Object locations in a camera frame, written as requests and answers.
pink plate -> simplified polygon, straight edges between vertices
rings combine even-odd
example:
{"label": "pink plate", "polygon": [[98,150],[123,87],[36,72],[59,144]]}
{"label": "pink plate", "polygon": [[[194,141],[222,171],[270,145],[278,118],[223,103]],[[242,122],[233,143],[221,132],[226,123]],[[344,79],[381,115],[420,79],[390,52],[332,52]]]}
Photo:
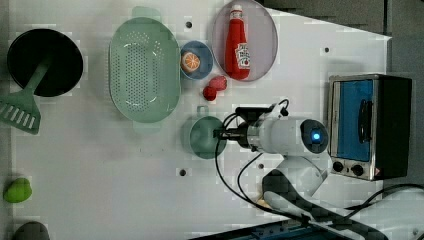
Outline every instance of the pink plate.
{"label": "pink plate", "polygon": [[235,4],[243,8],[244,29],[250,52],[250,74],[242,81],[254,81],[263,77],[274,64],[278,50],[277,30],[268,11],[255,1],[234,0],[225,5],[216,16],[212,32],[212,52],[222,70],[225,69],[225,42],[230,10]]}

white table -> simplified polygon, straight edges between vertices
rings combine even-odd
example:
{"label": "white table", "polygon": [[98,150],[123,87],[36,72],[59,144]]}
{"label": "white table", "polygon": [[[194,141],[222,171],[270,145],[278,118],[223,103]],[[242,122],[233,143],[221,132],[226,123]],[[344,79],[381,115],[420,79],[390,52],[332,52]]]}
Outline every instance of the white table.
{"label": "white table", "polygon": [[[180,45],[208,42],[214,17],[227,2],[179,0],[180,7],[165,0],[10,2],[10,42],[27,30],[52,28],[74,40],[85,60],[82,80],[69,94],[37,98],[43,116],[38,136],[12,132],[13,170],[33,187],[30,200],[14,205],[15,227],[40,221],[52,240],[187,239],[284,219],[237,199],[216,176],[212,160],[185,153],[179,141],[182,124],[198,105],[207,104],[212,115],[223,119],[241,104],[268,106],[285,97],[292,115],[325,121],[328,77],[384,73],[388,38],[269,10],[279,33],[279,54],[266,76],[251,83],[230,81],[212,103],[200,94],[207,79],[182,80],[179,105],[161,132],[135,133],[109,96],[107,51],[115,30],[134,6],[148,6],[161,11]],[[191,30],[185,28],[187,20],[193,22]],[[219,73],[215,66],[212,75]],[[18,89],[14,83],[11,88]],[[226,178],[234,183],[254,155],[229,144],[221,158]],[[242,181],[250,195],[258,196],[262,177],[280,161],[280,156],[265,155],[258,160],[265,169],[247,171]],[[179,176],[180,169],[187,176]],[[349,206],[380,187],[330,176],[315,196]]]}

screw hole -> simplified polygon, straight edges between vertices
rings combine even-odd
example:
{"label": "screw hole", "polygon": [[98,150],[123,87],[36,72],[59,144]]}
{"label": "screw hole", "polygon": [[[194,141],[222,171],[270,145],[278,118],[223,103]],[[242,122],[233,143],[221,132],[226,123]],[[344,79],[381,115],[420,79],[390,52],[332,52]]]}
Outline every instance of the screw hole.
{"label": "screw hole", "polygon": [[180,170],[180,176],[181,177],[184,177],[186,174],[187,174],[186,170],[184,170],[184,169]]}

white bottle cap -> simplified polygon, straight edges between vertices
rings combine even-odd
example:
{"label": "white bottle cap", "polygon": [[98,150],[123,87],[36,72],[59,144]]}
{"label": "white bottle cap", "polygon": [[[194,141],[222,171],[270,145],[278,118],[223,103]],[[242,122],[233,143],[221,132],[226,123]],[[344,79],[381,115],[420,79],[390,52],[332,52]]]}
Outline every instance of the white bottle cap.
{"label": "white bottle cap", "polygon": [[241,8],[241,5],[233,5],[233,7],[231,8],[231,12],[232,11],[243,11]]}

ketchup label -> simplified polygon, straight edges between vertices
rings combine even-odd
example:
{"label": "ketchup label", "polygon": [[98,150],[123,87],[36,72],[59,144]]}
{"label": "ketchup label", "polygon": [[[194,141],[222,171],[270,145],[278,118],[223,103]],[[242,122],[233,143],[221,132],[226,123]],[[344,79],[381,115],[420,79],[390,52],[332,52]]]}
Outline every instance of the ketchup label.
{"label": "ketchup label", "polygon": [[239,69],[250,69],[250,54],[247,43],[239,43],[235,51]]}
{"label": "ketchup label", "polygon": [[240,19],[243,20],[243,13],[240,11],[232,11],[230,14],[230,20],[232,19]]}

